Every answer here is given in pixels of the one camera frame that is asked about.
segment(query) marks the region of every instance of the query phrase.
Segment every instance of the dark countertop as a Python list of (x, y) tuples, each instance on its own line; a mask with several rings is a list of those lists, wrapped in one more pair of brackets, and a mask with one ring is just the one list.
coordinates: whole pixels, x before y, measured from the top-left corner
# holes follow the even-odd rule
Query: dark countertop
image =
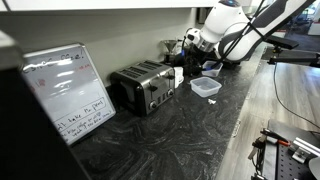
[(222, 88), (211, 97), (191, 90), (190, 80), (200, 76), (185, 77), (155, 112), (144, 118), (118, 112), (73, 152), (94, 180), (214, 179), (260, 57), (256, 52), (236, 69), (222, 69), (213, 78)]

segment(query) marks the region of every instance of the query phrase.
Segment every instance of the kitchen counter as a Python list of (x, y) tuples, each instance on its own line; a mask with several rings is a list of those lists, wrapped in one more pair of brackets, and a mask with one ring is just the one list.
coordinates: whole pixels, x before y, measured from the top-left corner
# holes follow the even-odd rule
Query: kitchen counter
[[(173, 98), (147, 117), (123, 110), (72, 147), (94, 180), (214, 179), (260, 61), (213, 78), (219, 93), (201, 98), (185, 77)], [(208, 98), (216, 104), (209, 104)]]

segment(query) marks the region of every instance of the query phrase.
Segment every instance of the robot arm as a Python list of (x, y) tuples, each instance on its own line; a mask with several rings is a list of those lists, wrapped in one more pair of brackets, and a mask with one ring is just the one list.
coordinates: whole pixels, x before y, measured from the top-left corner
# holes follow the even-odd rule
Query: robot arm
[(213, 6), (203, 28), (189, 30), (187, 38), (197, 49), (203, 52), (217, 50), (222, 57), (237, 40), (224, 60), (248, 60), (262, 40), (312, 2), (314, 0), (276, 0), (250, 21), (236, 0), (220, 0)]

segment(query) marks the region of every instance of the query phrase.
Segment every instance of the wall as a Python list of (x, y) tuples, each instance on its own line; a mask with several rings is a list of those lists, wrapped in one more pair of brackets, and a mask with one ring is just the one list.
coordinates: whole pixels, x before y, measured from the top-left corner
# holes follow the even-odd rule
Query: wall
[(150, 59), (160, 61), (164, 39), (183, 38), (196, 9), (134, 9), (24, 13), (0, 16), (0, 29), (24, 52), (82, 42), (105, 86), (111, 72)]

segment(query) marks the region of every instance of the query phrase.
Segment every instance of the silver toaster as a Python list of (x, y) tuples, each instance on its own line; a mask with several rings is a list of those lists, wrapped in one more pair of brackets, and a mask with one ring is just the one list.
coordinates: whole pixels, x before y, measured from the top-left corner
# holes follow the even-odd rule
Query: silver toaster
[(144, 61), (113, 72), (111, 88), (116, 103), (138, 116), (146, 116), (174, 95), (174, 69)]

